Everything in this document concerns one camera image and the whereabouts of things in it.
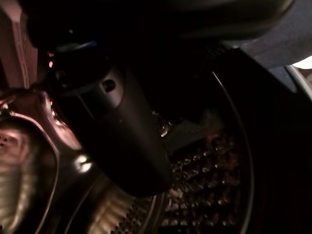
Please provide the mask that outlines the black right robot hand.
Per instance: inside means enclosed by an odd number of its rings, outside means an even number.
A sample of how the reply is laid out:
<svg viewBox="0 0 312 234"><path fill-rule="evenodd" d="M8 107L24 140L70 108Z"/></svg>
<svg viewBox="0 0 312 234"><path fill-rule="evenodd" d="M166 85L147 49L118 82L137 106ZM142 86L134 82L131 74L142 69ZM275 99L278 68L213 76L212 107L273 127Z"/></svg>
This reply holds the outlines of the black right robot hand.
<svg viewBox="0 0 312 234"><path fill-rule="evenodd" d="M54 54L46 91L84 149L131 195L172 184L152 112L199 121L206 48L270 30L291 0L22 0L32 44Z"/></svg>

